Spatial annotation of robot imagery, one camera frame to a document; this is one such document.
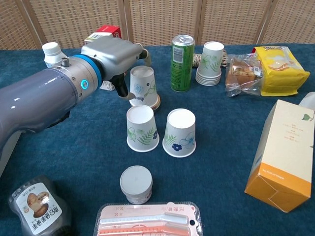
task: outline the yellow snack bag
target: yellow snack bag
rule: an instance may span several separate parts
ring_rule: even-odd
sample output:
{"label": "yellow snack bag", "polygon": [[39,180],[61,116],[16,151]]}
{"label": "yellow snack bag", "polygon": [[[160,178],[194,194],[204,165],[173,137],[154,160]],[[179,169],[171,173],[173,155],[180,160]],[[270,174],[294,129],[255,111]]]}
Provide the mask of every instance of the yellow snack bag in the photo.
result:
{"label": "yellow snack bag", "polygon": [[262,96],[289,96],[297,90],[310,75],[295,59],[288,47],[255,47],[257,59],[261,61],[264,79],[260,88]]}

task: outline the blue ring light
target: blue ring light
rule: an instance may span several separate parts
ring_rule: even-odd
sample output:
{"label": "blue ring light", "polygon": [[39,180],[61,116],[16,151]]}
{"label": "blue ring light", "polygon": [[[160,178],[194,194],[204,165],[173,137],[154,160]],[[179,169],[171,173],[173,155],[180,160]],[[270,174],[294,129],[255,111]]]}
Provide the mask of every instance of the blue ring light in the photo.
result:
{"label": "blue ring light", "polygon": [[95,62],[92,61],[90,58],[88,58],[88,57],[85,56],[85,55],[74,55],[73,57],[74,57],[74,58],[81,58],[81,59],[85,60],[88,64],[90,64],[91,67],[93,67],[93,69],[94,69],[94,71],[95,71],[95,73],[96,73],[96,75],[97,75],[97,80],[98,80],[98,86],[97,86],[97,88],[99,88],[99,87],[102,85],[102,76],[101,76],[100,70],[99,70],[98,66],[95,64]]}
{"label": "blue ring light", "polygon": [[89,82],[87,80],[82,80],[81,81],[81,88],[87,89],[88,87],[89,87]]}

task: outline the wicker screen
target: wicker screen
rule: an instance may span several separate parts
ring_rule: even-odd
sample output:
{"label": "wicker screen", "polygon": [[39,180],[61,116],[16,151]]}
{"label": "wicker screen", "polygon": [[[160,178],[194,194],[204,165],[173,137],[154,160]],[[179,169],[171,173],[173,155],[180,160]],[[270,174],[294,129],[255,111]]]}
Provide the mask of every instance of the wicker screen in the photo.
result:
{"label": "wicker screen", "polygon": [[62,48],[81,47],[103,25],[120,26],[118,1],[30,0],[47,41],[56,41]]}
{"label": "wicker screen", "polygon": [[36,44],[14,1],[0,0],[0,49],[36,49]]}
{"label": "wicker screen", "polygon": [[315,0],[278,0],[262,43],[315,43]]}
{"label": "wicker screen", "polygon": [[204,0],[199,43],[255,43],[269,6],[269,0]]}
{"label": "wicker screen", "polygon": [[125,0],[130,41],[171,45],[174,36],[197,38],[201,0]]}

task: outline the packaged bread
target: packaged bread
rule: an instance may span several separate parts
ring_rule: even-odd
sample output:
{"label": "packaged bread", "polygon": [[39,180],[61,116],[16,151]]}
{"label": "packaged bread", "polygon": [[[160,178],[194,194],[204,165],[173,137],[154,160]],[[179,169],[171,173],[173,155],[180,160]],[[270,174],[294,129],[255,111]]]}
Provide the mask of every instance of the packaged bread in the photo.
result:
{"label": "packaged bread", "polygon": [[305,71],[288,47],[262,46],[254,51],[261,61],[264,79],[262,96],[289,96],[298,93],[310,72]]}
{"label": "packaged bread", "polygon": [[242,91],[260,95],[261,63],[255,54],[229,55],[229,64],[225,76],[227,96],[236,96]]}

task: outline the blue carpet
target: blue carpet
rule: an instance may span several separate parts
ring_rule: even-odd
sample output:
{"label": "blue carpet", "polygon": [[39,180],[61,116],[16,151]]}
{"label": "blue carpet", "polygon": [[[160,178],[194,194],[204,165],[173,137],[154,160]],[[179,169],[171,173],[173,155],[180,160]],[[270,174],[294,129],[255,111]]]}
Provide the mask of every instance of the blue carpet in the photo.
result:
{"label": "blue carpet", "polygon": [[[280,98],[298,104],[315,88],[315,46],[288,46],[311,72],[298,95]],[[264,121],[279,97],[226,97],[225,69],[219,85],[210,88],[194,80],[194,69],[191,89],[174,92],[170,88],[171,47],[147,48],[161,97],[155,115],[161,140],[167,114],[187,108],[196,116],[194,154],[183,159],[170,157],[161,140],[151,152],[132,151],[126,144],[130,104],[115,91],[98,89],[64,122],[38,134],[21,136],[0,178],[0,235],[21,235],[20,221],[10,211],[7,197],[40,174],[53,180],[59,196],[69,203],[76,235],[92,235],[97,211],[103,204],[126,203],[119,178],[132,165],[143,165],[152,173],[149,203],[192,201],[199,206],[205,236],[315,235],[314,195],[293,212],[283,213],[244,193]],[[250,53],[252,48],[226,46],[229,54]],[[195,51],[201,53],[202,47],[197,46]],[[80,50],[64,52],[70,56]],[[0,88],[44,69],[43,59],[42,51],[0,51]]]}

